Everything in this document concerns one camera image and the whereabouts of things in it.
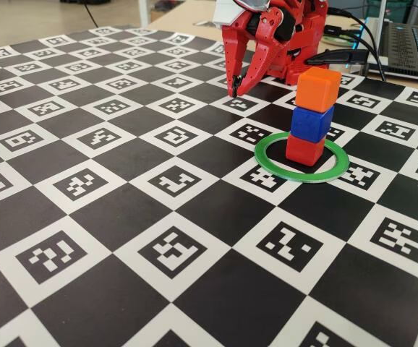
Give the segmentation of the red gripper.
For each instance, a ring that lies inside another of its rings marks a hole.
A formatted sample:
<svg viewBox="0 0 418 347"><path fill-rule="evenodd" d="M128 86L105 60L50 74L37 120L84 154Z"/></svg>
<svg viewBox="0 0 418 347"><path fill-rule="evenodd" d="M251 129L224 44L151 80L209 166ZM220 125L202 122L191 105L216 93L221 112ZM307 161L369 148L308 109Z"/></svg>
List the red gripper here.
<svg viewBox="0 0 418 347"><path fill-rule="evenodd" d="M235 19L235 26L222 27L231 97L244 95L256 86L280 50L280 43L291 40L299 23L298 4L240 4L240 7L243 12ZM256 49L242 78L242 59L249 40L255 40Z"/></svg>

